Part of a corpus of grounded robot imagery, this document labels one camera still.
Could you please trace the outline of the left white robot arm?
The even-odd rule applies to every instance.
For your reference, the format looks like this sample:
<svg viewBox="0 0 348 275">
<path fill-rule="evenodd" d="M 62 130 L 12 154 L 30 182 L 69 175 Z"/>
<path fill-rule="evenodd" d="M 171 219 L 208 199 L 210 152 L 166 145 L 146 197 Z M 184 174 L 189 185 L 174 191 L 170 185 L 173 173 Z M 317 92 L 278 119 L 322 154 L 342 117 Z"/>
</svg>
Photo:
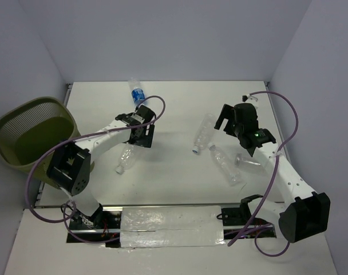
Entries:
<svg viewBox="0 0 348 275">
<path fill-rule="evenodd" d="M 59 189 L 75 201 L 76 214 L 89 228 L 103 225 L 105 214 L 102 205 L 86 191 L 90 169 L 94 161 L 114 146 L 127 143 L 149 148 L 155 126 L 147 125 L 156 114 L 141 105 L 134 112 L 122 113 L 102 128 L 99 134 L 69 142 L 54 150 L 47 169 L 47 176 Z"/>
</svg>

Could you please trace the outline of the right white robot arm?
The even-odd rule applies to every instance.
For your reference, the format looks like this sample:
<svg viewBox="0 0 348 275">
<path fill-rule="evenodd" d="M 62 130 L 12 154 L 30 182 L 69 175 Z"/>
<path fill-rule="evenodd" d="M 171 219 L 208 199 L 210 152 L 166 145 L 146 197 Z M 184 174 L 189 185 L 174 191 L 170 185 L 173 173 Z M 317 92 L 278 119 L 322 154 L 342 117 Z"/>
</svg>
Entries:
<svg viewBox="0 0 348 275">
<path fill-rule="evenodd" d="M 281 203 L 267 199 L 271 188 L 263 195 L 243 198 L 240 203 L 240 219 L 250 225 L 258 218 L 274 225 L 276 236 L 290 243 L 326 231 L 330 199 L 326 193 L 318 193 L 296 172 L 282 155 L 280 146 L 272 133 L 259 127 L 256 108 L 250 103 L 235 106 L 223 105 L 214 126 L 222 128 L 230 136 L 239 140 L 250 156 L 271 174 L 271 185 L 281 196 Z"/>
</svg>

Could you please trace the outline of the clear crushed plastic bottle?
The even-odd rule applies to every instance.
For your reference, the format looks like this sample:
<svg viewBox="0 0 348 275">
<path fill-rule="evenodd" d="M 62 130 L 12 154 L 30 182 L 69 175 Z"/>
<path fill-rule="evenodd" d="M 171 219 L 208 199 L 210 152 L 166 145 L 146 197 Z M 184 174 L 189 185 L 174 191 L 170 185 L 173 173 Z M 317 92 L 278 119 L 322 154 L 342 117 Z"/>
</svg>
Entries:
<svg viewBox="0 0 348 275">
<path fill-rule="evenodd" d="M 144 149 L 140 146 L 127 144 L 118 159 L 115 171 L 119 175 L 122 175 L 126 170 L 132 168 L 135 162 L 140 158 L 143 151 Z"/>
</svg>

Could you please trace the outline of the blue label plastic bottle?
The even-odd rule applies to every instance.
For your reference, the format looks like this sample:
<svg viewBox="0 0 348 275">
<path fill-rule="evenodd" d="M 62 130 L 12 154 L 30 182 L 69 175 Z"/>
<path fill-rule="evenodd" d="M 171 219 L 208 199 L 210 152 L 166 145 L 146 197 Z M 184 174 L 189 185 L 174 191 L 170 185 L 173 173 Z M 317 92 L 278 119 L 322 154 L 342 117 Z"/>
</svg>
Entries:
<svg viewBox="0 0 348 275">
<path fill-rule="evenodd" d="M 146 102 L 145 102 L 146 94 L 143 90 L 141 82 L 138 79 L 131 78 L 128 81 L 128 85 L 129 85 L 130 93 L 135 105 L 135 110 L 138 110 L 141 104 L 146 105 Z"/>
</svg>

